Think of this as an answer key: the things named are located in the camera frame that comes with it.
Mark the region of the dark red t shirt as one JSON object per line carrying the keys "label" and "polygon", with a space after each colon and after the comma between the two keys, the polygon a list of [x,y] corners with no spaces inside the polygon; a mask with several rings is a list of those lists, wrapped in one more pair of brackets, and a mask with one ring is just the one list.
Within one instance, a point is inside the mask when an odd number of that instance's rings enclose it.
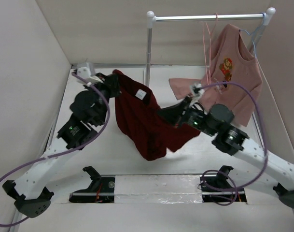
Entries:
{"label": "dark red t shirt", "polygon": [[113,70],[121,94],[115,98],[115,117],[120,131],[135,144],[147,161],[163,158],[167,150],[176,152],[200,131],[183,124],[174,128],[157,115],[160,106],[147,86]]}

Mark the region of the pink wire hanger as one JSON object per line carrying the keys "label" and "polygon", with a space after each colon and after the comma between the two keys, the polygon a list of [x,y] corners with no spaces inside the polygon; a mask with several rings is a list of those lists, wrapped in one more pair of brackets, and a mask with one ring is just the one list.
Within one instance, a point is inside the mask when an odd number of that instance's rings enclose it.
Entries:
{"label": "pink wire hanger", "polygon": [[[204,61],[205,61],[205,72],[206,72],[206,80],[207,83],[210,83],[210,79],[211,79],[211,73],[210,73],[210,65],[211,65],[211,41],[212,41],[212,35],[213,32],[216,28],[217,22],[218,22],[218,14],[215,13],[214,14],[216,16],[216,22],[212,28],[212,30],[210,30],[207,22],[204,22],[202,24],[202,38],[203,38],[203,51],[204,51]],[[208,53],[206,51],[206,39],[205,39],[205,29],[207,29],[208,35],[209,35],[209,47],[208,47]]]}

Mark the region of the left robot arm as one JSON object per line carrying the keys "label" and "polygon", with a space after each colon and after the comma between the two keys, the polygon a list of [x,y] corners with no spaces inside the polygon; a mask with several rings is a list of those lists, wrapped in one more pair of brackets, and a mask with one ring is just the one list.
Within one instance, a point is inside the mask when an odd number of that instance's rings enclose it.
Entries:
{"label": "left robot arm", "polygon": [[121,93],[117,74],[97,73],[95,83],[75,73],[73,76],[84,82],[84,90],[70,105],[68,121],[22,176],[2,185],[7,195],[14,199],[16,209],[28,218],[39,216],[50,206],[56,191],[50,191],[47,184],[69,159],[99,137],[110,119],[109,100]]}

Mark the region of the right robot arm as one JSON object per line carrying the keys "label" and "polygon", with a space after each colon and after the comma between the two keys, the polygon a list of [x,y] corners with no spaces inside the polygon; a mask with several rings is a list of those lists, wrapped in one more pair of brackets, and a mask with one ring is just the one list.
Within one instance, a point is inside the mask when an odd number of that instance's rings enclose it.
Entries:
{"label": "right robot arm", "polygon": [[260,184],[260,192],[278,197],[284,205],[294,209],[294,164],[259,146],[247,133],[231,124],[233,113],[222,104],[215,104],[206,114],[190,104],[186,97],[182,102],[159,110],[157,113],[175,127],[186,124],[206,135],[214,137],[212,144],[221,152],[243,160],[259,168],[260,173],[241,186],[233,183],[229,175],[233,167],[222,166],[213,180],[207,180],[208,189],[222,192],[238,191],[254,183]]}

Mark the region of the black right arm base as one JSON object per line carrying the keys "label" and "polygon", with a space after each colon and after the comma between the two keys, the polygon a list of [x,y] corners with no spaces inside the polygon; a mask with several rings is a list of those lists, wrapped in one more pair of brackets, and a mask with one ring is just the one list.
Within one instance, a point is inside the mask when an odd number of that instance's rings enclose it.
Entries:
{"label": "black right arm base", "polygon": [[244,189],[236,189],[236,184],[229,177],[232,170],[233,167],[224,165],[219,170],[207,170],[199,177],[197,189],[201,191],[204,203],[228,206],[247,202]]}

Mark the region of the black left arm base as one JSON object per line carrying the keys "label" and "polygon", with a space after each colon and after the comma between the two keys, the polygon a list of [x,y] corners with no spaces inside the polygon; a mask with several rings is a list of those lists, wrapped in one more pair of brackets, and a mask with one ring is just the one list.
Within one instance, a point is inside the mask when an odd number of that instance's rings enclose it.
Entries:
{"label": "black left arm base", "polygon": [[70,203],[114,203],[115,176],[101,176],[92,166],[83,168],[91,180],[86,188],[69,196]]}

